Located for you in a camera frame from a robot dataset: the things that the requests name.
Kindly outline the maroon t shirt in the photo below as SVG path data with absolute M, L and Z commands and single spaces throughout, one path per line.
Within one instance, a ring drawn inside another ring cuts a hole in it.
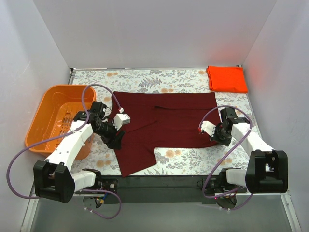
M 199 134 L 203 116 L 220 122 L 214 93 L 114 92 L 131 120 L 115 154 L 122 177 L 156 164 L 155 148 L 206 148 L 216 145 L 207 134 Z

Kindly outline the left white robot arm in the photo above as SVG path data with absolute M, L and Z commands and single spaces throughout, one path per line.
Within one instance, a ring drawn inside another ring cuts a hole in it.
M 83 169 L 72 174 L 71 167 L 78 153 L 93 134 L 101 137 L 110 149 L 120 149 L 124 131 L 121 127 L 130 123 L 130 117 L 121 109 L 112 121 L 105 118 L 107 106 L 94 101 L 89 110 L 79 111 L 74 117 L 68 135 L 44 161 L 33 167 L 35 194 L 41 198 L 67 203 L 74 193 L 102 190 L 101 173 L 94 169 Z

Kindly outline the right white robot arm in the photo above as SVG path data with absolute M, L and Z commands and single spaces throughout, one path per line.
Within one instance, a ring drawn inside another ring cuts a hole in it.
M 275 150 L 252 131 L 249 119 L 238 117 L 231 107 L 220 111 L 217 125 L 203 121 L 201 129 L 212 141 L 228 146 L 232 139 L 240 143 L 249 156 L 245 170 L 227 168 L 218 180 L 219 188 L 229 192 L 235 186 L 245 187 L 250 193 L 286 193 L 288 190 L 288 157 L 282 150 Z

